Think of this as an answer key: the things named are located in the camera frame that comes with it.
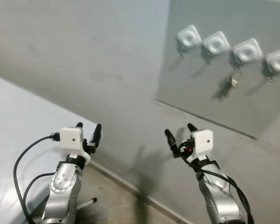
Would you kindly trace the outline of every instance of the gray panel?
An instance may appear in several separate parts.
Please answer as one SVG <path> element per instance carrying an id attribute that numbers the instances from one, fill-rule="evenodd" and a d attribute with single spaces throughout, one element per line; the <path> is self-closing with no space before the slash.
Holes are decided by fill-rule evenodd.
<path id="1" fill-rule="evenodd" d="M 236 67 L 229 54 L 206 63 L 201 48 L 181 58 L 176 34 L 193 24 L 202 39 L 223 31 L 231 46 L 256 38 L 264 54 L 280 49 L 280 3 L 267 1 L 171 1 L 158 100 L 231 129 L 258 137 L 280 113 L 280 77 L 267 83 L 261 62 L 242 69 L 231 95 L 219 100 Z"/>

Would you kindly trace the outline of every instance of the cable connector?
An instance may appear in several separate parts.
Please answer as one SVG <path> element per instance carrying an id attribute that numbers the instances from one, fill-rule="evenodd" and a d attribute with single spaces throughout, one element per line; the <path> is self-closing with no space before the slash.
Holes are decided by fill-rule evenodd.
<path id="1" fill-rule="evenodd" d="M 50 135 L 50 139 L 53 139 L 53 141 L 60 141 L 60 133 L 59 132 L 52 133 Z"/>

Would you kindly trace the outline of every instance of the key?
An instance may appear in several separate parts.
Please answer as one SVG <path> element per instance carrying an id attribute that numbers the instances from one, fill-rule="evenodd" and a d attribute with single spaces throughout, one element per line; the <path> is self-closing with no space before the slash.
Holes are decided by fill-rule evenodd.
<path id="1" fill-rule="evenodd" d="M 238 84 L 238 81 L 234 78 L 234 77 L 231 77 L 231 81 L 230 83 L 228 84 L 226 90 L 224 91 L 223 93 L 223 96 L 224 97 L 228 97 L 229 94 L 230 94 L 230 91 Z"/>

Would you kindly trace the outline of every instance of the gray wall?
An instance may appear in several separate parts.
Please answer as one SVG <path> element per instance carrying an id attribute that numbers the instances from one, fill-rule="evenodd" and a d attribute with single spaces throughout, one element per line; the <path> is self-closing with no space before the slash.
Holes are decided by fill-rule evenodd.
<path id="1" fill-rule="evenodd" d="M 252 140 L 155 100 L 169 8 L 168 0 L 0 0 L 0 76 L 102 123 L 94 160 L 195 224 L 209 223 L 204 200 L 163 131 L 182 136 L 188 122 L 213 130 L 213 156 L 256 223 L 280 223 L 280 115 Z"/>

